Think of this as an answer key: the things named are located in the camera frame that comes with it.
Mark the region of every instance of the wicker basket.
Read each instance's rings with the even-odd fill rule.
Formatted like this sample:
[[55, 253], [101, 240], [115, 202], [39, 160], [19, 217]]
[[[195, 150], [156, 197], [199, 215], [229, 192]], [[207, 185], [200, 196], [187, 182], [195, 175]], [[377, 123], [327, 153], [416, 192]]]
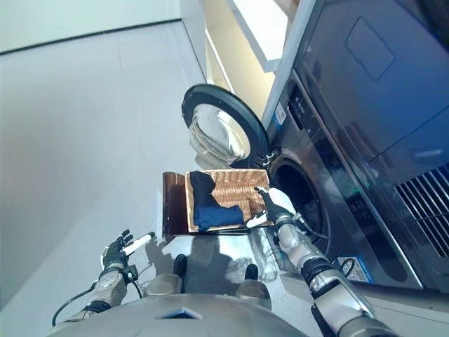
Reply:
[[[212, 196], [223, 207], [238, 205], [243, 212], [245, 221], [265, 209], [262, 197], [254, 190], [256, 186], [269, 188], [268, 175], [265, 170], [207, 170], [202, 171], [210, 175], [215, 182]], [[194, 195], [190, 183], [190, 173], [185, 175], [185, 196], [187, 204], [187, 222], [189, 232], [198, 232], [198, 226], [194, 224]], [[242, 225], [228, 225], [211, 227], [209, 231], [230, 230], [241, 228]]]

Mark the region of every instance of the folded clothing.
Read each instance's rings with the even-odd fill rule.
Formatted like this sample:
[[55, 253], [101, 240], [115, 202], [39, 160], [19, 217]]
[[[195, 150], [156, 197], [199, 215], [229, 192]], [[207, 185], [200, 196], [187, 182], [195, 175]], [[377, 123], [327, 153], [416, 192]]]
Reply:
[[190, 172], [190, 183], [194, 195], [194, 224], [199, 227], [200, 232], [204, 232], [210, 227], [244, 223], [243, 212], [239, 206], [222, 207], [212, 196], [211, 192], [215, 188], [215, 182], [210, 175], [192, 171]]

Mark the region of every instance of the silver metal arm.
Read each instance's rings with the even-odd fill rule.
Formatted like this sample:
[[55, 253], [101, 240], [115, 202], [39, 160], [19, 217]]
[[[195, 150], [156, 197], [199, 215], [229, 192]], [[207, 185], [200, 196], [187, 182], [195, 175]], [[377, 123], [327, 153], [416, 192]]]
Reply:
[[[52, 325], [56, 325], [56, 317], [66, 305], [92, 291], [88, 304], [77, 314], [56, 325], [53, 330], [59, 330], [64, 325], [80, 322], [94, 314], [120, 305], [126, 296], [127, 284], [134, 283], [138, 279], [138, 271], [135, 265], [128, 265], [129, 255], [145, 245], [153, 236], [154, 233], [151, 232], [132, 241], [133, 236], [130, 231], [125, 230], [111, 244], [106, 246], [100, 259], [102, 272], [98, 280], [93, 283], [89, 290], [62, 305], [53, 316]], [[139, 296], [141, 296], [138, 286], [134, 285], [139, 291]]]
[[373, 309], [360, 291], [329, 263], [306, 233], [295, 225], [294, 218], [300, 222], [305, 220], [300, 214], [292, 214], [291, 202], [285, 201], [288, 197], [284, 195], [284, 198], [278, 198], [282, 202], [275, 201], [271, 198], [272, 190], [259, 190], [267, 206], [267, 217], [278, 228], [282, 251], [309, 286], [314, 298], [312, 312], [321, 330], [330, 330], [336, 336], [396, 336], [388, 326], [375, 319]]

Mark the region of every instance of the label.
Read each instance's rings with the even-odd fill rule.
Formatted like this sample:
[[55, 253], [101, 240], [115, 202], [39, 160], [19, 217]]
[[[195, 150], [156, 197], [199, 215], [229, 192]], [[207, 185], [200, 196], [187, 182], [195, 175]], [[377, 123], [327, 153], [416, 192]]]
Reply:
[[[347, 276], [347, 279], [349, 281], [356, 281], [356, 282], [365, 282], [365, 283], [374, 283], [373, 276], [371, 276], [370, 272], [368, 271], [365, 261], [363, 261], [363, 258], [361, 256], [343, 256], [337, 258], [338, 265], [342, 267], [343, 263], [346, 261], [346, 259], [352, 259], [355, 263], [354, 268], [352, 269], [351, 273]], [[344, 264], [343, 267], [343, 274], [346, 274], [349, 269], [351, 268], [352, 263], [348, 262]]]
[[274, 112], [276, 116], [276, 122], [279, 126], [283, 124], [283, 121], [286, 120], [287, 114], [286, 111], [283, 109], [283, 106], [279, 103], [276, 107], [276, 111]]

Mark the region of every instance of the tile floor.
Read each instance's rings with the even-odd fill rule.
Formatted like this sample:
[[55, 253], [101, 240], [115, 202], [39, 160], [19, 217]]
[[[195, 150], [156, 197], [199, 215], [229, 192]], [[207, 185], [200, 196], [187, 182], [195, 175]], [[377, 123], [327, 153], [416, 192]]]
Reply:
[[[319, 336], [309, 302], [284, 291], [261, 232], [161, 239], [161, 174], [197, 169], [180, 105], [203, 77], [182, 23], [12, 53], [0, 66], [5, 336], [44, 335], [59, 305], [98, 276], [103, 247], [124, 228], [157, 234], [131, 258], [142, 285], [185, 253], [188, 291], [231, 291], [253, 261], [273, 311]], [[254, 245], [260, 240], [264, 248]], [[207, 278], [211, 269], [222, 282]], [[126, 301], [136, 298], [130, 287]]]

